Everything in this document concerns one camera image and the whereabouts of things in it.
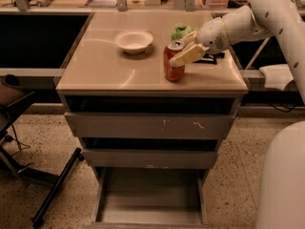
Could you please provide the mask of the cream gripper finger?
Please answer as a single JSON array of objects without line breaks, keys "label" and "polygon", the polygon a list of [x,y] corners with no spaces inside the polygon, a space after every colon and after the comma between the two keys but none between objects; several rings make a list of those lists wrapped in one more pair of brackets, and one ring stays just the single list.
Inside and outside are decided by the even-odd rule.
[{"label": "cream gripper finger", "polygon": [[197,31],[192,31],[182,38],[185,45],[197,44]]},{"label": "cream gripper finger", "polygon": [[206,47],[201,43],[188,46],[186,50],[179,52],[170,59],[170,66],[178,68],[193,63],[201,59],[208,49],[209,47]]}]

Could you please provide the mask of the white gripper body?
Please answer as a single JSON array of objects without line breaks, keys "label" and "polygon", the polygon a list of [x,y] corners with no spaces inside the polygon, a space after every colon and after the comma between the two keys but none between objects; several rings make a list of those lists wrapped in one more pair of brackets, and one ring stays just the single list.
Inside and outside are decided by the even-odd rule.
[{"label": "white gripper body", "polygon": [[230,46],[226,27],[221,17],[216,17],[205,23],[198,31],[197,39],[208,49],[208,54],[224,52]]}]

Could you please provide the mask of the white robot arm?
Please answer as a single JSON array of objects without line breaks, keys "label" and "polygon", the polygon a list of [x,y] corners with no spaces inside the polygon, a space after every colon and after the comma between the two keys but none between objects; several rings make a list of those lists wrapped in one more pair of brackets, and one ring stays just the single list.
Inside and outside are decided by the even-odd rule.
[{"label": "white robot arm", "polygon": [[305,101],[305,21],[295,0],[251,0],[249,6],[216,17],[186,35],[185,48],[169,64],[178,68],[201,59],[206,53],[218,54],[236,43],[269,36],[276,38]]}]

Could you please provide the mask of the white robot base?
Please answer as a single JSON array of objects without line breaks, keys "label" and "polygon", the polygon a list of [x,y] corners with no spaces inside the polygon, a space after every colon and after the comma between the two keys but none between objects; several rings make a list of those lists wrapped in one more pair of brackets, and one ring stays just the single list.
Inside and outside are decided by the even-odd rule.
[{"label": "white robot base", "polygon": [[280,131],[267,148],[255,229],[305,229],[305,121]]}]

